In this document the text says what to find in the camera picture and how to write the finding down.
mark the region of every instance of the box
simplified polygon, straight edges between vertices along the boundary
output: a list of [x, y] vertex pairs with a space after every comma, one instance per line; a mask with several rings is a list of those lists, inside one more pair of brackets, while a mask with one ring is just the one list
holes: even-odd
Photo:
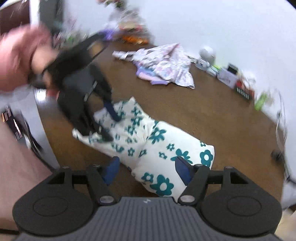
[[217, 78], [231, 89], [234, 89], [235, 84], [239, 79], [237, 75], [227, 71], [226, 69], [221, 69], [217, 75]]

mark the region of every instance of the metal screw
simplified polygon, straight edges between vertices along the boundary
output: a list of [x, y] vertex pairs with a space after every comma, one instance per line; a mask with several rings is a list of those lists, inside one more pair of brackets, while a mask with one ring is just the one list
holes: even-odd
[[100, 197], [100, 202], [104, 204], [112, 203], [114, 198], [112, 196], [102, 196]]
[[180, 197], [180, 200], [182, 202], [188, 202], [189, 203], [189, 202], [194, 202], [195, 198], [193, 196], [191, 196], [191, 195], [184, 195], [184, 196]]

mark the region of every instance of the wooden floor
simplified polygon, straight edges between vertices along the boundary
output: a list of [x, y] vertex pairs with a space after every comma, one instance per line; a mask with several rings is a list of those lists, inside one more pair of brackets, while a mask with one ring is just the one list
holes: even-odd
[[[114, 50], [137, 50], [137, 46], [111, 44], [96, 61], [113, 87], [113, 100], [134, 96], [143, 110], [156, 120], [177, 126], [215, 147], [213, 170], [234, 166], [255, 183], [280, 200], [283, 170], [270, 158], [277, 148], [275, 125], [252, 104], [219, 80], [191, 67], [195, 90], [175, 84], [154, 85], [136, 77], [136, 67], [115, 60]], [[94, 110], [103, 107], [93, 97]], [[57, 109], [54, 100], [38, 103], [48, 140], [61, 166], [84, 169], [90, 164], [107, 164], [109, 157], [72, 138], [72, 126]], [[218, 187], [210, 187], [213, 192]], [[118, 196], [153, 196], [121, 166], [110, 186]]]

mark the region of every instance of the floral pillow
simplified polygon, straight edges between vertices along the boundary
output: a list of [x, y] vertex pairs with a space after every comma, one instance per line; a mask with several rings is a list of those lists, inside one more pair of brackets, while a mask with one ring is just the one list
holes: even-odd
[[163, 121], [155, 121], [142, 153], [132, 175], [149, 192], [172, 196], [176, 201], [186, 188], [175, 170], [176, 158], [211, 168], [215, 157], [213, 146]]
[[177, 156], [190, 164], [212, 166], [213, 146], [166, 122], [153, 120], [133, 97], [116, 103], [114, 109], [122, 116], [120, 122], [114, 122], [105, 109], [95, 113], [96, 120], [114, 137], [113, 142], [103, 142], [96, 133], [84, 137], [77, 129], [72, 134], [110, 157], [118, 156], [148, 191], [178, 199], [186, 186], [175, 170]]

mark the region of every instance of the cable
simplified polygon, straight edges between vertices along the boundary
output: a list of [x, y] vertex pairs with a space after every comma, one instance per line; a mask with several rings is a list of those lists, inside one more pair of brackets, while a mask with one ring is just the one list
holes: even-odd
[[[276, 142], [277, 142], [277, 145], [280, 149], [280, 155], [283, 155], [284, 156], [284, 153], [285, 153], [285, 143], [286, 143], [286, 139], [287, 139], [287, 127], [286, 127], [286, 112], [285, 112], [285, 104], [284, 104], [284, 101], [282, 100], [282, 96], [281, 96], [281, 93], [278, 89], [275, 89], [275, 91], [278, 92], [279, 94], [279, 99], [280, 99], [280, 105], [281, 105], [281, 108], [280, 108], [280, 113], [279, 113], [279, 116], [278, 116], [278, 121], [277, 121], [277, 124], [276, 124]], [[282, 119], [282, 116], [284, 118], [284, 126], [283, 126], [283, 135], [284, 135], [284, 139], [283, 139], [283, 142], [281, 142], [280, 140], [280, 137], [279, 137], [279, 124], [280, 124], [280, 121]], [[292, 183], [293, 185], [296, 185], [296, 180], [294, 180], [292, 177], [291, 177], [291, 172], [290, 172], [290, 167], [288, 165], [288, 163], [285, 161], [285, 156], [283, 157], [283, 164], [284, 164], [284, 168], [285, 168], [285, 177], [286, 177], [286, 182], [288, 183]]]
[[[287, 139], [286, 112], [285, 112], [285, 105], [284, 105], [284, 102], [282, 100], [281, 93], [277, 89], [276, 89], [276, 91], [279, 94], [280, 105], [281, 105], [278, 121], [277, 121], [277, 124], [276, 124], [276, 142], [277, 142], [277, 145], [278, 145], [280, 151], [282, 153], [284, 153], [284, 151], [285, 151], [284, 146], [285, 146], [285, 142], [286, 142], [286, 139]], [[283, 129], [284, 140], [283, 140], [283, 142], [281, 142], [280, 137], [279, 137], [279, 124], [280, 124], [280, 121], [281, 121], [281, 118], [282, 118], [282, 114], [283, 114], [283, 118], [284, 118], [284, 129]]]

